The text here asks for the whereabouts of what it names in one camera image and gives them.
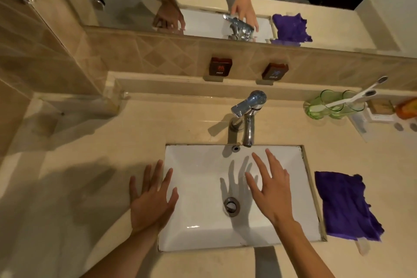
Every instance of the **orange bottle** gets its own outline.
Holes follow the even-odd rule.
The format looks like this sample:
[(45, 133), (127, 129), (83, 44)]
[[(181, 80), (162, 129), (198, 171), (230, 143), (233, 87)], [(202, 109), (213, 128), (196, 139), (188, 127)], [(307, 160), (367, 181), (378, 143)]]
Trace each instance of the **orange bottle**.
[(403, 120), (417, 117), (417, 98), (398, 104), (395, 107), (395, 113)]

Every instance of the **glass cup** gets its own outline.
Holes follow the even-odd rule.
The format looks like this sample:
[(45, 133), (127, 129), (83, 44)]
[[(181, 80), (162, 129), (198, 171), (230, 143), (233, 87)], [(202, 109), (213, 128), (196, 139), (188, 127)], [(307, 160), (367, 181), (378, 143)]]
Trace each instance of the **glass cup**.
[[(342, 99), (352, 98), (356, 94), (357, 92), (355, 91), (346, 90), (342, 93)], [(364, 102), (344, 103), (343, 108), (340, 111), (329, 114), (329, 117), (333, 119), (341, 119), (349, 114), (360, 112), (363, 109), (365, 109)]]
[(305, 101), (303, 104), (304, 112), (310, 118), (319, 120), (326, 115), (339, 112), (343, 109), (342, 105), (337, 105), (331, 108), (327, 108), (325, 105), (331, 102), (341, 100), (342, 94), (333, 90), (323, 90), (320, 96), (314, 98), (311, 101)]

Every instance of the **cold water sign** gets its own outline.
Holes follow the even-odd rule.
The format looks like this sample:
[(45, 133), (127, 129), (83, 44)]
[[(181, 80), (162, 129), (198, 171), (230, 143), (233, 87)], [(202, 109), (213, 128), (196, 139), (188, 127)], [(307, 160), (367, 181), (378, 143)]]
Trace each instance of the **cold water sign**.
[(280, 80), (286, 72), (288, 72), (287, 64), (269, 63), (265, 71), (262, 73), (263, 80)]
[(232, 59), (220, 59), (218, 57), (212, 57), (210, 61), (210, 67), (208, 68), (208, 74), (210, 76), (226, 77), (229, 75), (232, 68)]

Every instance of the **toothbrush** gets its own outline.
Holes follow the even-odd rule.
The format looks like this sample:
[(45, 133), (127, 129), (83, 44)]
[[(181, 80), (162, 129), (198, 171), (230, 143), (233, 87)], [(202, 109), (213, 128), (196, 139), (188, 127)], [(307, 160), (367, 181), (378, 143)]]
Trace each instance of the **toothbrush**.
[(362, 97), (372, 97), (372, 96), (376, 95), (376, 93), (377, 93), (376, 90), (374, 90), (373, 88), (376, 85), (379, 85), (379, 84), (382, 84), (382, 83), (386, 82), (387, 80), (388, 80), (388, 76), (382, 76), (376, 82), (374, 82), (371, 86), (369, 86), (367, 89), (362, 90), (360, 93), (356, 94), (352, 98), (346, 98), (346, 99), (338, 100), (338, 101), (331, 102), (331, 103), (326, 104), (326, 105), (321, 104), (321, 105), (311, 106), (310, 107), (310, 112), (321, 112), (326, 108), (331, 108), (331, 107), (337, 106), (339, 104), (352, 103), (352, 102), (354, 102), (357, 99), (362, 98)]

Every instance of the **mirror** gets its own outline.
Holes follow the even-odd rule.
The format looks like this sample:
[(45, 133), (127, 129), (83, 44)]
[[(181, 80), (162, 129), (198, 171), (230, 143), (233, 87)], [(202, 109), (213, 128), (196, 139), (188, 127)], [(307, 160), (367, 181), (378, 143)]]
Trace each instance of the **mirror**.
[(86, 25), (417, 57), (415, 0), (86, 1)]

